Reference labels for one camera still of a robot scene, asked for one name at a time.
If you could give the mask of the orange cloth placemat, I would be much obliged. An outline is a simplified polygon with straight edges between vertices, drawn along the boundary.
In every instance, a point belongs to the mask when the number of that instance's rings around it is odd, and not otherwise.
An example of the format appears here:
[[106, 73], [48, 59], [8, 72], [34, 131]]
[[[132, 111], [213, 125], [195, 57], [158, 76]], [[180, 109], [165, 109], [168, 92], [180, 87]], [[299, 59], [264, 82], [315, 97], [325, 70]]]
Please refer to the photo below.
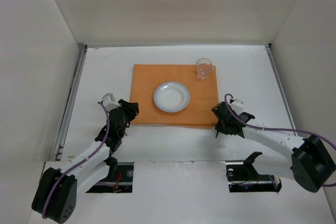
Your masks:
[[[188, 106], [180, 112], [169, 113], [154, 104], [154, 92], [159, 85], [176, 81], [190, 92]], [[139, 104], [134, 124], [167, 124], [212, 128], [217, 123], [211, 109], [219, 103], [216, 67], [202, 80], [195, 65], [134, 65], [130, 101]]]

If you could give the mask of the white round plate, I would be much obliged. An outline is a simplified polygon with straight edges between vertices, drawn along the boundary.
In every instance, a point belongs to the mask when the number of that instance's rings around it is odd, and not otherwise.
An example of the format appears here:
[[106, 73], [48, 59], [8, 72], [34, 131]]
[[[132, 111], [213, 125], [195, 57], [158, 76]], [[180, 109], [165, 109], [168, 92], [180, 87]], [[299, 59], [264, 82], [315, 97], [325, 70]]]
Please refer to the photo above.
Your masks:
[[163, 112], [175, 113], [184, 110], [190, 102], [188, 88], [176, 81], [169, 81], [157, 87], [153, 94], [154, 104]]

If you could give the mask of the clear plastic cup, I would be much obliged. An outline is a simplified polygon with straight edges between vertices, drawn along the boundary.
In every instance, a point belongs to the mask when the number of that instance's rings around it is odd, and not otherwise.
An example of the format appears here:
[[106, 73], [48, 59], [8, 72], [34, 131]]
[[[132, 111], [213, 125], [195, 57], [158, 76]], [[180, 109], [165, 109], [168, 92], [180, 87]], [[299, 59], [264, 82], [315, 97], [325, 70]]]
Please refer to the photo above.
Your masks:
[[208, 78], [213, 71], [213, 64], [207, 58], [201, 58], [196, 62], [196, 74], [197, 76], [204, 80]]

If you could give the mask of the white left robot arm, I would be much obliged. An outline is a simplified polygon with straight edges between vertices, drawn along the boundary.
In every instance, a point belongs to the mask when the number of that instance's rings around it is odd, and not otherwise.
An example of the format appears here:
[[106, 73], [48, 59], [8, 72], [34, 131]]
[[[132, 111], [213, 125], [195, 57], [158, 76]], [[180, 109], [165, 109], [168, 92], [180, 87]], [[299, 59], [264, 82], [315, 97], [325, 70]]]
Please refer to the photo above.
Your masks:
[[99, 102], [106, 115], [106, 124], [91, 145], [62, 167], [46, 169], [35, 193], [32, 210], [42, 218], [65, 223], [73, 214], [77, 198], [89, 193], [130, 193], [133, 187], [134, 164], [120, 163], [117, 151], [139, 114], [139, 105], [119, 100]]

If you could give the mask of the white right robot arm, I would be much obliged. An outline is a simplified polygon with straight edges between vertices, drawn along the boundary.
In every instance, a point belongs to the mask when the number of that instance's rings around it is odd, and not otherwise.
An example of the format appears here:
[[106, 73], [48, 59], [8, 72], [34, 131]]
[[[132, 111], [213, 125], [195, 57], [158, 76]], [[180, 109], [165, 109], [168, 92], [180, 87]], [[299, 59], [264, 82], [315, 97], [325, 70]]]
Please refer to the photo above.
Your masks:
[[255, 116], [242, 111], [238, 101], [221, 102], [212, 108], [218, 122], [215, 129], [225, 135], [238, 135], [260, 143], [287, 159], [285, 163], [255, 159], [250, 164], [262, 175], [286, 177], [302, 188], [316, 193], [335, 172], [335, 163], [322, 139], [291, 135], [289, 130], [269, 128]]

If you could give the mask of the left aluminium table rail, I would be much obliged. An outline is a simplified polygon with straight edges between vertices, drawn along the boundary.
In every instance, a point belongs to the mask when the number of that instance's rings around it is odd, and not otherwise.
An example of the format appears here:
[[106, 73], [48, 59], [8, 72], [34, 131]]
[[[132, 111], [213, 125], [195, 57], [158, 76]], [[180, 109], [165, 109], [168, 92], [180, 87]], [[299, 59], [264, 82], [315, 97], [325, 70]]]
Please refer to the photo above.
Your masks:
[[84, 62], [86, 58], [87, 45], [83, 43], [78, 43], [78, 47], [79, 47], [79, 54], [78, 54], [76, 66], [73, 72], [71, 86], [69, 89], [65, 110], [62, 116], [61, 125], [59, 128], [57, 137], [56, 137], [54, 149], [51, 153], [51, 157], [50, 157], [51, 161], [61, 160], [62, 152], [63, 152], [65, 141], [66, 141], [66, 136], [67, 136], [68, 129], [69, 129], [71, 115], [72, 115], [72, 111], [73, 111], [73, 107], [75, 104], [76, 95], [77, 95], [77, 91], [78, 91], [78, 87], [80, 83], [80, 78], [81, 78], [81, 74], [82, 74], [82, 70], [83, 70], [83, 66], [84, 66]]

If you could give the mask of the aluminium table rail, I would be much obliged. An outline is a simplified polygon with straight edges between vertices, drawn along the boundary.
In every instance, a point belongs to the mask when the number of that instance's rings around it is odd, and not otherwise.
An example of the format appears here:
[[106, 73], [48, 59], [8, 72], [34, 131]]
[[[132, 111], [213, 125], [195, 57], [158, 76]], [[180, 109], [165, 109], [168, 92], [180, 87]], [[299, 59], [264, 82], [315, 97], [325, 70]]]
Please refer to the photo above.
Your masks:
[[290, 107], [289, 107], [289, 104], [288, 104], [288, 101], [287, 101], [287, 97], [285, 95], [285, 91], [283, 89], [283, 86], [282, 86], [282, 83], [281, 83], [281, 80], [280, 80], [280, 76], [279, 76], [279, 73], [278, 73], [273, 55], [272, 55], [271, 44], [266, 44], [265, 48], [266, 48], [266, 52], [267, 52], [271, 67], [272, 67], [272, 70], [274, 72], [274, 75], [275, 75], [275, 78], [276, 78], [276, 81], [277, 81], [278, 88], [279, 88], [280, 93], [281, 93], [283, 103], [284, 103], [285, 108], [286, 108], [286, 112], [287, 112], [287, 116], [288, 116], [289, 121], [290, 121], [290, 125], [293, 129], [296, 129], [296, 125], [295, 125], [295, 122], [293, 120], [292, 113], [290, 111]]
[[81, 74], [82, 74], [82, 70], [83, 70], [83, 66], [84, 66], [84, 62], [86, 58], [87, 45], [83, 43], [78, 43], [78, 47], [79, 47], [79, 54], [78, 54], [76, 66], [73, 72], [71, 86], [69, 89], [65, 110], [62, 116], [61, 125], [59, 128], [57, 137], [56, 137], [54, 149], [51, 153], [51, 157], [50, 157], [51, 161], [61, 160], [62, 152], [63, 152], [65, 141], [66, 141], [66, 136], [67, 136], [68, 129], [69, 129], [71, 115], [72, 115], [72, 111], [73, 111], [73, 107], [75, 104], [76, 95], [77, 95], [77, 91], [78, 91], [78, 87], [80, 83], [80, 78], [81, 78]]

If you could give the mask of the right aluminium table rail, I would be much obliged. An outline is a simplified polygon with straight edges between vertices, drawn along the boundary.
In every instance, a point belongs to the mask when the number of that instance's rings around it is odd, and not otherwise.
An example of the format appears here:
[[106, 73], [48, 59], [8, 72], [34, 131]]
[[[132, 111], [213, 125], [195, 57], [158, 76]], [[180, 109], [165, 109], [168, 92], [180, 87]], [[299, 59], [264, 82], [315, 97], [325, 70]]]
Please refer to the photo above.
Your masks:
[[287, 116], [288, 116], [289, 121], [290, 121], [290, 125], [293, 129], [296, 129], [296, 125], [295, 125], [295, 122], [293, 120], [292, 113], [290, 111], [290, 107], [289, 107], [289, 104], [288, 104], [288, 101], [287, 101], [287, 97], [285, 95], [285, 91], [283, 89], [283, 86], [282, 86], [282, 83], [281, 83], [281, 80], [280, 80], [280, 76], [279, 76], [279, 73], [278, 73], [273, 55], [272, 55], [271, 44], [266, 44], [265, 48], [266, 48], [266, 52], [267, 52], [271, 67], [272, 67], [272, 70], [274, 72], [274, 75], [275, 75], [275, 78], [276, 78], [276, 81], [277, 81], [278, 88], [279, 88], [280, 93], [281, 93], [283, 103], [284, 103], [285, 108], [286, 108], [286, 112], [287, 112]]

